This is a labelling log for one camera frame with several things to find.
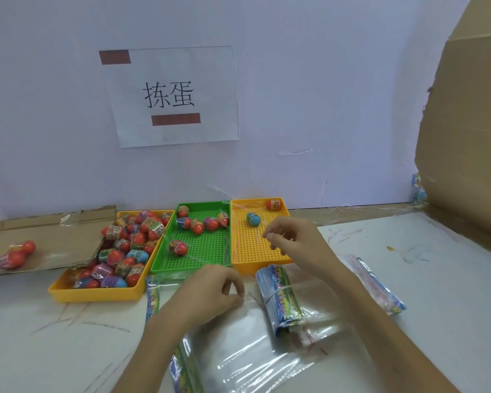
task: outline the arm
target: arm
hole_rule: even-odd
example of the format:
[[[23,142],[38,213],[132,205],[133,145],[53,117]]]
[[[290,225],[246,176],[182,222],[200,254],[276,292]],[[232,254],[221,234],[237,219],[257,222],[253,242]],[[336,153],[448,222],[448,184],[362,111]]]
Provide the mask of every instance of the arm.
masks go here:
[[[314,224],[283,216],[269,224],[263,236],[271,249],[280,248],[335,291],[389,392],[459,392],[338,260]]]
[[[236,295],[230,295],[231,284]],[[207,264],[189,277],[150,318],[142,339],[113,393],[156,393],[169,361],[182,337],[223,312],[243,304],[240,274],[217,264]]]

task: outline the chinese character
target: chinese character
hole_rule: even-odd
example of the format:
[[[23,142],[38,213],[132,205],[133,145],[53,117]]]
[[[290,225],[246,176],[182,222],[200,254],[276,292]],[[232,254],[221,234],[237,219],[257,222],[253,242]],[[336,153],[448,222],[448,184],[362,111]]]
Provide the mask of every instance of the chinese character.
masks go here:
[[[160,102],[160,105],[158,107],[161,107],[162,109],[164,108],[164,101],[167,102],[168,105],[171,105],[169,101],[165,98],[168,97],[168,95],[162,95],[162,90],[159,90],[159,88],[164,88],[165,85],[158,85],[159,83],[157,82],[157,85],[153,85],[151,88],[149,87],[149,84],[145,84],[144,91],[147,91],[148,95],[145,97],[149,101],[149,108],[151,109],[152,107],[156,106],[158,102]],[[154,96],[154,98],[157,100],[154,105],[151,101],[151,96]]]
[[[174,84],[175,87],[173,88],[173,90],[171,91],[171,93],[169,95],[172,95],[173,92],[175,92],[175,91],[180,92],[180,95],[175,94],[175,102],[177,104],[173,105],[173,107],[185,106],[185,105],[193,105],[194,106],[194,104],[191,102],[191,94],[187,94],[187,92],[193,92],[193,90],[186,90],[185,89],[185,88],[189,88],[191,81],[188,81],[188,82],[184,81],[182,83],[171,83],[171,84]]]

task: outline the perforated basket bottom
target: perforated basket bottom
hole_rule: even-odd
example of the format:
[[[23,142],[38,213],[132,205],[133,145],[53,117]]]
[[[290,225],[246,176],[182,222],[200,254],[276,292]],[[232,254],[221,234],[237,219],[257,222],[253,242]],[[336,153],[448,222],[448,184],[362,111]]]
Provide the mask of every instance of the perforated basket bottom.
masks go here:
[[[281,215],[279,211],[269,211],[265,207],[245,210],[239,206],[231,206],[233,208],[231,211],[232,229],[236,237],[233,263],[280,262],[281,260],[291,262],[291,259],[288,256],[283,256],[278,248],[271,251],[269,242],[262,238],[266,226]],[[254,212],[261,218],[258,226],[251,226],[247,222],[246,215],[248,212]]]
[[[216,218],[220,211],[198,211],[190,212],[189,218],[198,219],[203,222],[204,218],[212,216]],[[172,240],[181,240],[187,247],[186,256],[177,257],[172,252],[164,251],[163,261],[160,265],[162,270],[185,270],[198,269],[204,264],[222,264],[228,266],[229,257],[229,230],[219,227],[216,231],[204,231],[197,236],[192,231],[174,231],[164,245],[169,245]]]

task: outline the yellow basket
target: yellow basket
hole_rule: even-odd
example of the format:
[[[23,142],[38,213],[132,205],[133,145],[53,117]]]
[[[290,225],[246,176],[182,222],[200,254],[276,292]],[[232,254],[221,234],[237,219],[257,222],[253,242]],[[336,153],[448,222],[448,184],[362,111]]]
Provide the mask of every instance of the yellow basket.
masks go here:
[[[280,210],[268,210],[265,206],[268,200],[280,200]],[[261,218],[258,226],[251,226],[246,221],[248,212],[254,212]],[[231,264],[243,275],[254,275],[259,269],[270,264],[292,262],[291,258],[282,255],[278,248],[272,251],[269,242],[262,238],[266,226],[280,215],[289,216],[281,198],[231,200]]]
[[[118,219],[122,215],[131,214],[138,215],[141,211],[122,211],[118,212],[116,218]],[[158,210],[153,211],[156,215],[162,215],[164,212],[170,212],[171,215],[174,210]],[[162,237],[158,239],[157,246],[154,248],[153,253],[149,257],[148,262],[145,264],[144,272],[138,279],[137,285],[127,288],[84,288],[73,289],[69,284],[69,275],[71,271],[67,269],[64,273],[55,281],[47,290],[57,302],[114,302],[114,301],[137,301],[142,297],[145,291],[145,278],[149,274],[151,265],[154,258],[157,255],[158,248],[162,244]]]

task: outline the wall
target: wall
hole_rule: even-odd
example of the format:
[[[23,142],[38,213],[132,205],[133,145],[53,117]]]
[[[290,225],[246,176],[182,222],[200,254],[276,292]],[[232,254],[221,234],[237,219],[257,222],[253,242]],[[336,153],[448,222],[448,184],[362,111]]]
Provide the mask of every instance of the wall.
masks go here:
[[[406,201],[468,1],[0,0],[0,206]],[[98,50],[210,45],[233,46],[240,140],[120,149]]]

